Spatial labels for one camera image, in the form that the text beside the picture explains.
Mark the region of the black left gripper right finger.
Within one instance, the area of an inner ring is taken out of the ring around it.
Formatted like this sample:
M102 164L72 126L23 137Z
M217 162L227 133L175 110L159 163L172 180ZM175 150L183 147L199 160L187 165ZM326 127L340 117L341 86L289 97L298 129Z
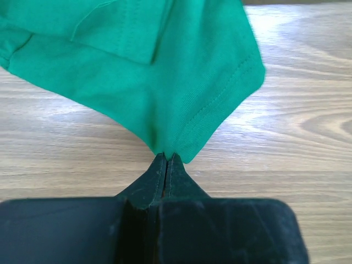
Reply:
M157 213L157 263L309 263L293 210L268 198L214 198L167 163Z

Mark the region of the green t shirt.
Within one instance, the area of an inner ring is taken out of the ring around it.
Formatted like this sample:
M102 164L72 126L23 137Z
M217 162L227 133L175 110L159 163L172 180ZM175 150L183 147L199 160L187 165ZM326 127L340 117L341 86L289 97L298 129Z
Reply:
M1 66L185 163L265 79L241 1L1 1Z

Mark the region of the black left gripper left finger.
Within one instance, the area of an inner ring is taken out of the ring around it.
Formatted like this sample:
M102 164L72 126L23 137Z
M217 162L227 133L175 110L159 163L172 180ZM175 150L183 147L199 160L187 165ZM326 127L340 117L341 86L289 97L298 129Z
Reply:
M110 197L14 199L1 203L1 263L143 263L151 204L167 161Z

